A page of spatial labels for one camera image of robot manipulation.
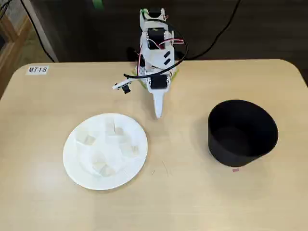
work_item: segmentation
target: wooden floor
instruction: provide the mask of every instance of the wooden floor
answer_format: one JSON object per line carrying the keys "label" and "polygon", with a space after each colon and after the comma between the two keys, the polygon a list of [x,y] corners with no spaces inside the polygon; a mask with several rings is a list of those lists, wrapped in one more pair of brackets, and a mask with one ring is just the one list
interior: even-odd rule
{"label": "wooden floor", "polygon": [[[190,56],[205,50],[237,0],[31,0],[59,61],[124,61],[139,43],[140,7],[166,9],[185,36]],[[308,0],[242,0],[229,30],[202,59],[280,58],[308,82]]]}

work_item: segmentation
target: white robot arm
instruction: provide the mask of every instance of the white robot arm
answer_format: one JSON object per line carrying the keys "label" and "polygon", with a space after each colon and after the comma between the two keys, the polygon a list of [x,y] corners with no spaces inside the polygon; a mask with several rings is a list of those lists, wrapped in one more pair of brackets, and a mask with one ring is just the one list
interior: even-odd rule
{"label": "white robot arm", "polygon": [[153,94],[155,114],[160,118],[163,110],[164,94],[169,91],[171,79],[176,72],[174,44],[183,44],[181,39],[174,38],[174,32],[169,31],[164,9],[140,11],[140,38],[139,60],[136,66],[136,78],[128,78],[115,84],[113,89],[122,88],[125,93],[130,92],[128,84],[140,79]]}

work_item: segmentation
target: black pot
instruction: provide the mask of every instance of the black pot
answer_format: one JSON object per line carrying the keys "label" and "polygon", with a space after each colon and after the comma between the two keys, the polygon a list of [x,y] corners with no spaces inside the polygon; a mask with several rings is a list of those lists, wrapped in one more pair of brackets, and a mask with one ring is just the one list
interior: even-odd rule
{"label": "black pot", "polygon": [[277,144],[278,129],[261,107],[243,100],[224,101],[208,118],[208,147],[222,164],[244,166],[269,153]]}

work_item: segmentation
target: black cable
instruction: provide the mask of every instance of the black cable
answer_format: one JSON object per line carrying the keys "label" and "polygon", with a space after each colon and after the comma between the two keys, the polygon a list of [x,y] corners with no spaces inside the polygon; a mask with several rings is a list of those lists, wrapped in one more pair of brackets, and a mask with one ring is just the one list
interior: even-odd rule
{"label": "black cable", "polygon": [[171,25],[170,23],[167,23],[166,21],[160,20],[160,19],[146,19],[145,16],[144,16],[144,12],[142,12],[142,16],[145,20],[147,20],[149,22],[160,22],[160,23],[164,23],[164,24],[168,25],[169,27],[173,28],[173,30],[176,31],[179,34],[179,36],[182,38],[182,40],[184,41],[184,44],[185,44],[185,47],[186,47],[186,52],[185,52],[184,56],[176,64],[173,64],[171,67],[168,67],[168,68],[166,68],[166,69],[164,69],[160,72],[157,72],[155,74],[145,75],[145,76],[130,76],[130,75],[124,74],[124,76],[127,77],[127,78],[141,79],[141,78],[149,78],[149,77],[153,77],[153,76],[163,74],[163,73],[173,69],[174,67],[178,66],[180,63],[182,63],[184,61],[185,57],[187,56],[187,53],[188,53],[188,44],[185,41],[184,36],[173,25]]}
{"label": "black cable", "polygon": [[23,1],[23,0],[20,0],[20,2],[21,2],[21,4],[22,4],[22,6],[24,7],[24,9],[25,9],[25,11],[26,11],[26,13],[27,13],[27,15],[28,15],[28,17],[29,17],[29,19],[30,19],[32,25],[33,25],[33,28],[34,28],[34,30],[35,30],[37,36],[38,36],[38,40],[39,40],[39,43],[40,43],[42,49],[44,50],[44,52],[45,52],[45,54],[48,56],[48,58],[50,58],[50,60],[54,63],[55,61],[54,61],[53,58],[48,54],[48,52],[46,51],[46,49],[45,49],[45,47],[44,47],[44,45],[43,45],[43,42],[42,42],[42,40],[41,40],[41,38],[40,38],[40,36],[39,36],[39,32],[38,32],[37,28],[35,27],[35,24],[34,24],[34,22],[33,22],[33,19],[32,19],[31,15],[30,15],[28,9],[26,8],[26,6],[25,6],[25,4],[24,4],[24,1]]}
{"label": "black cable", "polygon": [[0,12],[1,12],[1,11],[4,9],[4,7],[5,7],[5,9],[3,10],[3,14],[0,16],[0,21],[1,21],[1,19],[4,17],[6,11],[8,10],[11,1],[12,1],[12,0],[8,0],[6,3],[4,3],[4,4],[0,7]]}
{"label": "black cable", "polygon": [[197,59],[203,55],[205,55],[206,53],[208,53],[212,48],[213,46],[216,44],[216,42],[218,41],[219,37],[229,28],[229,26],[231,25],[234,17],[235,17],[235,14],[237,12],[237,9],[239,8],[239,5],[241,3],[241,0],[238,0],[237,3],[235,4],[235,7],[234,7],[234,10],[233,10],[233,13],[227,23],[227,25],[216,35],[214,41],[212,42],[212,44],[202,53],[198,54],[198,55],[195,55],[193,57],[190,57],[190,58],[187,58],[186,60],[193,60],[193,59]]}

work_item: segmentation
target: table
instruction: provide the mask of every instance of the table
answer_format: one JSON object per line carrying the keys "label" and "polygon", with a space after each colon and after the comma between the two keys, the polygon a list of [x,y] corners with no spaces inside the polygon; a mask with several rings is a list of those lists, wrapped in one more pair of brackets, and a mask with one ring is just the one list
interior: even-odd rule
{"label": "table", "polygon": [[[283,60],[184,62],[156,120],[139,82],[112,90],[132,63],[48,64],[17,70],[0,101],[0,230],[305,231],[308,227],[308,89]],[[275,119],[268,155],[233,172],[207,147],[207,117],[221,101],[258,104]],[[128,184],[84,189],[62,163],[69,133],[115,112],[147,133],[148,157]]]}

